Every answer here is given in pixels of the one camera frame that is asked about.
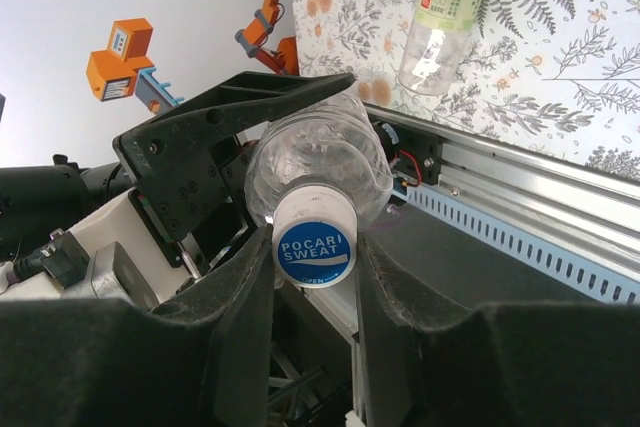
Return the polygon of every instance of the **floral wallpaper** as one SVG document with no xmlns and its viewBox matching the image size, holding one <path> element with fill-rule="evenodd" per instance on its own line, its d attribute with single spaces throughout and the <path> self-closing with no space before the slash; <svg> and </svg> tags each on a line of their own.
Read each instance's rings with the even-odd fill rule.
<svg viewBox="0 0 640 427">
<path fill-rule="evenodd" d="M 456 83 L 404 89 L 415 0 L 294 0 L 302 75 L 365 101 L 640 180 L 640 0 L 484 0 Z"/>
</svg>

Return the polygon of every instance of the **blue logo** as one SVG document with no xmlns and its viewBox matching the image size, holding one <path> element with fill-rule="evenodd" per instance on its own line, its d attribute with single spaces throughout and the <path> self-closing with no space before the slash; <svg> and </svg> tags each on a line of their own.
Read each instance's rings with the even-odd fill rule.
<svg viewBox="0 0 640 427">
<path fill-rule="evenodd" d="M 306 284 L 324 284 L 346 270 L 351 247 L 345 235 L 334 226 L 305 222 L 282 236 L 278 260 L 294 279 Z"/>
</svg>

